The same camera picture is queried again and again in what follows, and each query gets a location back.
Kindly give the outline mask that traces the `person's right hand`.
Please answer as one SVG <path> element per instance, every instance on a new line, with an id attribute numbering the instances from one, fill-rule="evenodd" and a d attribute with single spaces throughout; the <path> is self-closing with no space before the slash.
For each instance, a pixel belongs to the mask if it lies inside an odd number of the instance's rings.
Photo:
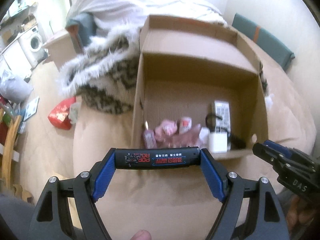
<path id="1" fill-rule="evenodd" d="M 295 226 L 299 224 L 306 225 L 313 221 L 317 213 L 317 210 L 315 209 L 305 208 L 302 210 L 298 210 L 300 203 L 302 203 L 302 200 L 297 195 L 294 195 L 291 199 L 291 204 L 286 215 L 289 233 L 293 231 Z"/>

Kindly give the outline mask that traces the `person's left hand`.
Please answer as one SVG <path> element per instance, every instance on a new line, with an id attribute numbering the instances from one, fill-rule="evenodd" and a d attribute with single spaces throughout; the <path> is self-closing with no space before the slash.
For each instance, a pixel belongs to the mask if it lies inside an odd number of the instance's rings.
<path id="1" fill-rule="evenodd" d="M 146 230 L 139 230 L 130 240 L 152 240 L 151 234 Z"/>

